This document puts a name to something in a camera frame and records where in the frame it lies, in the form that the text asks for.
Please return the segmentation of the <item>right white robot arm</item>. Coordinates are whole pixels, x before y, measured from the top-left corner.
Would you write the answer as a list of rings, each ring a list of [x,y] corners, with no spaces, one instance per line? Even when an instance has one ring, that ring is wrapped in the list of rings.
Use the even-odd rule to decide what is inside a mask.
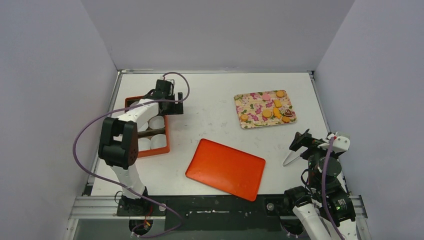
[[[289,150],[305,150],[307,161],[302,185],[284,192],[283,207],[300,221],[311,240],[356,240],[356,212],[349,192],[338,179],[342,173],[339,157],[350,148],[348,134],[330,132],[325,139],[314,138],[308,130],[296,132]]]

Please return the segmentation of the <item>orange cookie tin box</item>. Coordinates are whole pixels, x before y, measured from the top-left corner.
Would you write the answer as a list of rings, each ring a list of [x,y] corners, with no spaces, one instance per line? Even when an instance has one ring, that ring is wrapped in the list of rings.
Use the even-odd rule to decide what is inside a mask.
[[[151,139],[151,137],[153,137],[154,135],[165,134],[167,138],[167,147],[158,148],[158,149],[150,149],[146,151],[138,151],[139,158],[162,155],[162,154],[167,154],[170,152],[171,147],[170,147],[170,131],[169,131],[168,117],[167,116],[163,116],[163,117],[165,120],[165,128],[162,128],[162,129],[148,128],[148,130],[146,131],[138,132],[138,139],[139,138]]]

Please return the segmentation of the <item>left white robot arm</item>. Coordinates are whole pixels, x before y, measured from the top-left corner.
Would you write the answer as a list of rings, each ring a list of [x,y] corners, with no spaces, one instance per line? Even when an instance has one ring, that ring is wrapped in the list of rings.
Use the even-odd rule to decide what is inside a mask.
[[[173,79],[158,79],[155,88],[131,104],[117,117],[106,117],[102,122],[98,156],[110,166],[122,185],[122,201],[137,215],[150,207],[147,187],[142,183],[135,162],[139,154],[139,127],[154,117],[181,115],[182,92],[174,93]]]

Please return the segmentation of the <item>floral tray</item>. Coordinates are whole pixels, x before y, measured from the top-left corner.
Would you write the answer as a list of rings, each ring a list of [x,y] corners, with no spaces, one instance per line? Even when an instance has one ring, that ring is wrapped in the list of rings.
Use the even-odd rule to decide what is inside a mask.
[[[286,96],[279,98],[276,96],[276,91],[280,90],[269,90],[269,91],[259,91],[259,92],[251,92],[251,93],[242,93],[237,94],[233,97],[236,113],[238,115],[240,127],[242,129],[255,129],[255,128],[263,128],[263,127],[272,127],[272,126],[282,126],[293,124],[297,121],[297,116],[294,111],[294,107],[289,98],[288,93],[286,92]],[[267,93],[270,95],[269,101],[264,101],[262,99],[262,95]],[[272,115],[270,118],[264,118],[262,116],[263,110],[270,110],[273,112],[274,100],[279,100],[282,104],[282,107],[279,108],[280,113],[283,116],[283,113],[286,109],[291,109],[294,112],[294,116],[290,117],[291,121],[288,123],[284,123],[281,119],[277,119]],[[247,121],[241,121],[241,115],[248,115]]]

